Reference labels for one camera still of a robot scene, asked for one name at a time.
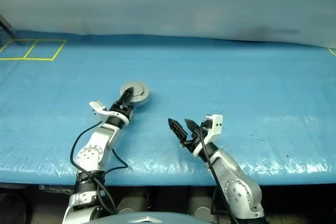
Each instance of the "gray disc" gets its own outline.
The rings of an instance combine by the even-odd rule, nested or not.
[[[123,92],[130,87],[133,87],[134,89],[133,98],[131,99],[132,105],[138,106],[146,103],[149,96],[149,88],[146,86],[146,84],[138,81],[127,82],[121,87],[119,92],[120,95],[122,95]]]

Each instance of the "white backdrop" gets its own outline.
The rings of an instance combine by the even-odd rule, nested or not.
[[[336,0],[0,0],[15,29],[288,41],[336,48]]]

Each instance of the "blue table surface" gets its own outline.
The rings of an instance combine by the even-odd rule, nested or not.
[[[69,153],[127,81],[151,90],[115,145],[108,185],[213,185],[167,119],[223,114],[217,145],[262,185],[336,183],[336,56],[326,48],[156,36],[21,31],[67,42],[54,61],[0,60],[0,182],[73,185]],[[22,57],[13,44],[0,58]],[[52,55],[53,43],[31,54]],[[78,151],[88,140],[85,135]],[[107,168],[118,165],[111,154]]]

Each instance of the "gray wall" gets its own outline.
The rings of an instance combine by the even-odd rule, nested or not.
[[[336,0],[0,0],[16,29],[336,47]]]

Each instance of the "dark floor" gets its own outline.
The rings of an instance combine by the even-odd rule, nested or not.
[[[115,201],[119,202],[129,190],[130,188],[126,187],[111,188],[111,193]],[[10,192],[22,196],[26,203],[26,224],[62,222],[69,200],[69,195],[64,193],[69,193],[70,190],[63,189],[63,193],[55,191],[59,191],[59,188],[39,189],[37,186],[28,186],[25,189],[0,189],[3,193]],[[148,188],[148,192],[150,211],[187,213],[189,187],[156,187]],[[270,224],[336,223],[336,185],[263,187],[262,193],[262,205]],[[10,207],[1,201],[1,198],[0,209],[0,218],[8,215],[10,211]],[[12,223],[22,222],[17,219],[17,222],[11,221],[10,224]],[[229,223],[228,218],[220,217],[220,223]]]

